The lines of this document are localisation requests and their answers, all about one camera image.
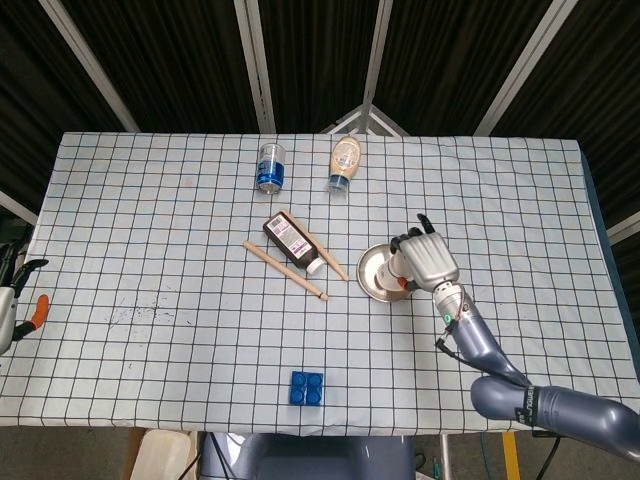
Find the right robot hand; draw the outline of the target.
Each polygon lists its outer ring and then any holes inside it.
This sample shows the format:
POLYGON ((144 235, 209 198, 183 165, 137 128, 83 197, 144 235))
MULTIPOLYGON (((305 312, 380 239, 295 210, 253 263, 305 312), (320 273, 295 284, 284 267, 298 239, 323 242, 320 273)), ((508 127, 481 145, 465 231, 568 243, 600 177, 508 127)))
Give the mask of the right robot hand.
POLYGON ((418 213, 421 227, 411 227, 390 241, 391 257, 385 265, 387 288, 397 291, 423 290, 434 293, 459 278, 459 266, 443 237, 424 213, 418 213))

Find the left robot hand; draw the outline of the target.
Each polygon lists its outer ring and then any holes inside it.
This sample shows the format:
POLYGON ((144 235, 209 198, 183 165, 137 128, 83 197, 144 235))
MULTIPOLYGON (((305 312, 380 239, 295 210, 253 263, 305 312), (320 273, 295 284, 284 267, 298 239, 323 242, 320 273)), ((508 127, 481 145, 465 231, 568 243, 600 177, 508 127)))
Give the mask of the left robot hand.
POLYGON ((33 271, 49 263, 47 259, 33 259, 24 263, 6 286, 1 287, 1 354, 9 350, 13 342, 41 328, 50 310, 50 300, 46 294, 39 296, 36 309, 30 320, 20 325, 16 323, 19 297, 33 271))

